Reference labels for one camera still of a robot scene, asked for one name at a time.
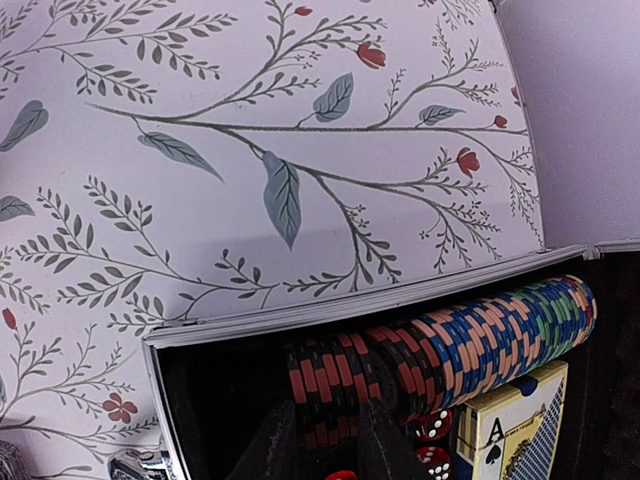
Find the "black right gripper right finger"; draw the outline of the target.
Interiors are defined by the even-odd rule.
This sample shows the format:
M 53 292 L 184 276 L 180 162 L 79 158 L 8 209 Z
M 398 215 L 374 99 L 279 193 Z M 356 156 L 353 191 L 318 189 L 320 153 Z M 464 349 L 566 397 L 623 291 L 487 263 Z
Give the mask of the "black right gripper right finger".
M 372 399 L 360 407 L 357 438 L 358 478 L 370 480 L 429 479 L 384 404 Z

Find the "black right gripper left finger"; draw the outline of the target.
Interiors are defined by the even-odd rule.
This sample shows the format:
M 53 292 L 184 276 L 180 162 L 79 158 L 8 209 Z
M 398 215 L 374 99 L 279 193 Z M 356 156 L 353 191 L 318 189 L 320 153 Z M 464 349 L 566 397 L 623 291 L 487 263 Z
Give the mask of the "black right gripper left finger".
M 295 406 L 291 400 L 286 400 L 266 415 L 226 479 L 294 479 L 297 448 Z

